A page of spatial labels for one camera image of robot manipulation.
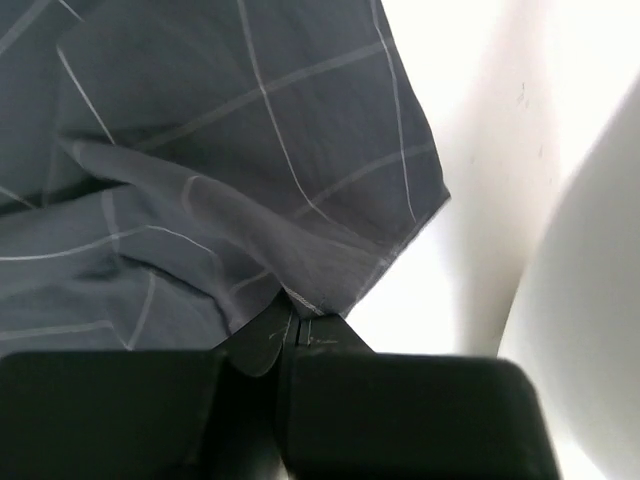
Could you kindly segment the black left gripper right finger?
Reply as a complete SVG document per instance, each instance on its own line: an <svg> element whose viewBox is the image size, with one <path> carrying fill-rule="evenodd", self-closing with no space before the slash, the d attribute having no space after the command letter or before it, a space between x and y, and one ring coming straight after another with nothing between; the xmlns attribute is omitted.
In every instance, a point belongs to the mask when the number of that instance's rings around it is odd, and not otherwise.
<svg viewBox="0 0 640 480"><path fill-rule="evenodd" d="M495 358L383 354L336 316L282 347L282 457L297 479L556 479L536 391Z"/></svg>

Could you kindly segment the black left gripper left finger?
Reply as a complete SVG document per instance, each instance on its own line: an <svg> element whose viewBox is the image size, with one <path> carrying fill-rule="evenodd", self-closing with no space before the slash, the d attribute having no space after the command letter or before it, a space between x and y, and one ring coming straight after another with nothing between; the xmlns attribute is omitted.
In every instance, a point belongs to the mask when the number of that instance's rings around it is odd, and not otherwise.
<svg viewBox="0 0 640 480"><path fill-rule="evenodd" d="M206 351L21 352L1 362L5 479L283 479L278 295Z"/></svg>

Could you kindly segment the dark grey checked pillowcase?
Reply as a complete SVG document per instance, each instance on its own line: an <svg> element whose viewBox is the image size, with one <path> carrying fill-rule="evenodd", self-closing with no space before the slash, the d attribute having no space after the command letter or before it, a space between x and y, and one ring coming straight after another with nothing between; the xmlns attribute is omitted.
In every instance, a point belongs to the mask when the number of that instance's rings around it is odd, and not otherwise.
<svg viewBox="0 0 640 480"><path fill-rule="evenodd" d="M5 1L1 351L345 315L448 200L377 1Z"/></svg>

